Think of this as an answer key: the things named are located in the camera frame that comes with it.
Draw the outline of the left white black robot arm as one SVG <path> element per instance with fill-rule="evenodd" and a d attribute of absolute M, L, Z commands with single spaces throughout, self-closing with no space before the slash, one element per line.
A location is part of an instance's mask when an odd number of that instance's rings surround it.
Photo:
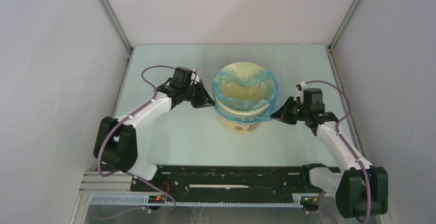
<path fill-rule="evenodd" d="M 163 84 L 151 84 L 152 96 L 135 109 L 118 118 L 101 120 L 93 150 L 100 176 L 110 176 L 102 171 L 102 165 L 107 164 L 116 172 L 142 178 L 149 191 L 161 188 L 157 165 L 139 155 L 137 131 L 183 102 L 190 102 L 195 109 L 215 106 L 195 69 L 176 67 L 173 71 Z"/>

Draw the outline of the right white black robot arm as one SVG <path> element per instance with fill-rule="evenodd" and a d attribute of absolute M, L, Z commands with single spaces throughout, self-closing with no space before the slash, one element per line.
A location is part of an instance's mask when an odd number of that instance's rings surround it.
<path fill-rule="evenodd" d="M 289 97 L 281 108 L 271 115 L 289 125 L 304 122 L 314 136 L 328 149 L 338 165 L 336 175 L 321 164 L 306 165 L 299 185 L 305 192 L 316 188 L 334 197 L 337 209 L 344 218 L 369 219 L 388 210 L 388 173 L 375 167 L 349 142 L 339 120 L 325 111 L 323 93 L 319 88 L 297 87 L 298 95 Z"/>

